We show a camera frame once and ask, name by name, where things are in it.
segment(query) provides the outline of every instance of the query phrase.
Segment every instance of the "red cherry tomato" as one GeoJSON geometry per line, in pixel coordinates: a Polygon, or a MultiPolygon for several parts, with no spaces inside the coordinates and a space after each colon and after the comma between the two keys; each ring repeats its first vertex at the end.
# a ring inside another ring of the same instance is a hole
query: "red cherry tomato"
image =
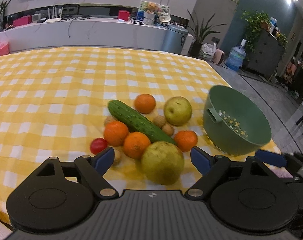
{"type": "Polygon", "coordinates": [[[96,138],[90,144],[90,152],[92,154],[96,155],[96,154],[100,153],[102,150],[106,149],[107,146],[108,146],[108,143],[105,139],[96,138]]]}

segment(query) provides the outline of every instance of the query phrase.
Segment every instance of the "orange fruit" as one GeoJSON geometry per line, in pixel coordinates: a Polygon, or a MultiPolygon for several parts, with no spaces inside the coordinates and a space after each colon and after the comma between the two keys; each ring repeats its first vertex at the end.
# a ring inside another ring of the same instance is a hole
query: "orange fruit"
{"type": "Polygon", "coordinates": [[[128,135],[128,127],[119,121],[113,121],[105,126],[104,138],[111,146],[121,146],[128,135]]]}
{"type": "Polygon", "coordinates": [[[130,158],[141,159],[144,150],[150,145],[149,138],[141,132],[130,133],[123,145],[123,152],[130,158]]]}
{"type": "Polygon", "coordinates": [[[152,95],[141,94],[136,97],[134,106],[138,112],[142,114],[149,114],[154,110],[156,106],[156,100],[152,95]]]}
{"type": "Polygon", "coordinates": [[[197,145],[198,138],[194,131],[179,131],[174,140],[182,152],[188,152],[197,145]]]}

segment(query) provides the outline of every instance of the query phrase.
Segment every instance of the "cucumber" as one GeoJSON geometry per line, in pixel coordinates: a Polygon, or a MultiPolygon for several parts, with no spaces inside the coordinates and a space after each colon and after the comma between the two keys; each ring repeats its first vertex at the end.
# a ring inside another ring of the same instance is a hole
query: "cucumber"
{"type": "Polygon", "coordinates": [[[127,125],[131,132],[137,131],[147,135],[152,143],[165,141],[176,145],[176,142],[162,129],[125,103],[119,100],[111,100],[108,102],[108,110],[118,121],[127,125]]]}

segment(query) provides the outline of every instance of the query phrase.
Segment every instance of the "pear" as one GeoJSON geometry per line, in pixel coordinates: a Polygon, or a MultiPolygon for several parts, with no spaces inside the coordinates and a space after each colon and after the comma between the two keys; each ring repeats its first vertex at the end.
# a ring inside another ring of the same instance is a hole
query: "pear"
{"type": "Polygon", "coordinates": [[[184,170],[184,156],[177,146],[169,142],[155,142],[143,153],[141,167],[152,182],[171,185],[179,179],[184,170]]]}
{"type": "Polygon", "coordinates": [[[164,106],[164,116],[172,125],[181,126],[192,117],[192,106],[186,98],[170,98],[164,106]]]}

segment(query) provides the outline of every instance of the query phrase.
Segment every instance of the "yellow checkered tablecloth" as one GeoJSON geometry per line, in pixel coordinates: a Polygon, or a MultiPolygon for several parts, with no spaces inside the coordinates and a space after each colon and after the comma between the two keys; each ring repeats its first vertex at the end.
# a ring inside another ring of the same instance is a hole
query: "yellow checkered tablecloth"
{"type": "MultiPolygon", "coordinates": [[[[202,114],[208,90],[228,85],[206,62],[166,52],[109,48],[56,48],[0,57],[0,219],[9,223],[5,203],[9,194],[50,156],[61,161],[91,154],[90,142],[102,137],[109,115],[107,103],[118,99],[133,106],[141,93],[154,96],[150,120],[163,113],[173,96],[187,98],[193,116],[175,130],[193,130],[198,146],[221,154],[203,135],[202,114]]],[[[279,151],[274,142],[266,149],[279,151]]],[[[123,189],[181,189],[200,178],[184,153],[185,169],[171,186],[146,180],[134,160],[123,155],[105,178],[123,189]]],[[[232,158],[244,160],[245,156],[232,158]]]]}

